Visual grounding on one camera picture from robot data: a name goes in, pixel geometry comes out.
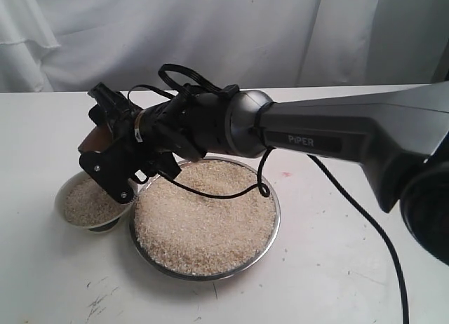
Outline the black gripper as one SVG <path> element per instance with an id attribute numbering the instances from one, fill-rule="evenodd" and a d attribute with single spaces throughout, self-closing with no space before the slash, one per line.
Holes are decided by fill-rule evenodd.
<path id="1" fill-rule="evenodd" d="M 227 108 L 233 92 L 212 92 L 187 84 L 177 95 L 159 90 L 167 101 L 143 109 L 119 91 L 99 83 L 88 95 L 96 104 L 88 115 L 106 125 L 113 143 L 105 150 L 79 146 L 81 168 L 117 203 L 135 198 L 129 180 L 141 170 L 152 177 L 161 171 L 175 178 L 174 157 L 199 161 L 208 152 L 228 154 Z"/>

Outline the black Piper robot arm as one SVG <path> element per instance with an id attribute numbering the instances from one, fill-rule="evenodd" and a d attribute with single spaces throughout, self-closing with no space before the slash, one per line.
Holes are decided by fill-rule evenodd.
<path id="1" fill-rule="evenodd" d="M 176 157 L 257 158 L 289 149 L 359 164 L 380 209 L 398 205 L 413 238 L 448 261 L 448 84 L 295 102 L 259 90 L 175 86 L 143 109 L 104 84 L 90 92 L 95 129 L 79 163 L 115 201 L 133 199 L 137 171 L 175 178 Z"/>

